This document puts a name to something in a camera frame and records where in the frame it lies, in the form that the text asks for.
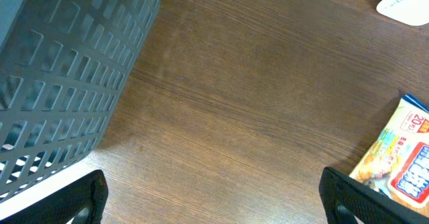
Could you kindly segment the yellow wet wipes pack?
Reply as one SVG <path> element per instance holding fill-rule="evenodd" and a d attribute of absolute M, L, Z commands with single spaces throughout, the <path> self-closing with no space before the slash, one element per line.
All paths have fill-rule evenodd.
<path fill-rule="evenodd" d="M 428 216 L 428 107 L 404 95 L 349 176 Z"/>

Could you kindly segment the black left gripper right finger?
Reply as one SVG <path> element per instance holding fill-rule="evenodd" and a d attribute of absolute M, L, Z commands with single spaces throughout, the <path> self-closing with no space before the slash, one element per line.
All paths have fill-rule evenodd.
<path fill-rule="evenodd" d="M 428 218 L 332 167 L 322 171 L 319 194 L 328 223 L 424 224 Z"/>

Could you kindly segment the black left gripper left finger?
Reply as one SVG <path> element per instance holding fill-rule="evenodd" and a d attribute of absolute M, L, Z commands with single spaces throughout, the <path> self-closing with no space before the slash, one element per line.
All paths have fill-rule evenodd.
<path fill-rule="evenodd" d="M 100 224 L 108 195 L 103 171 L 94 170 L 1 222 Z"/>

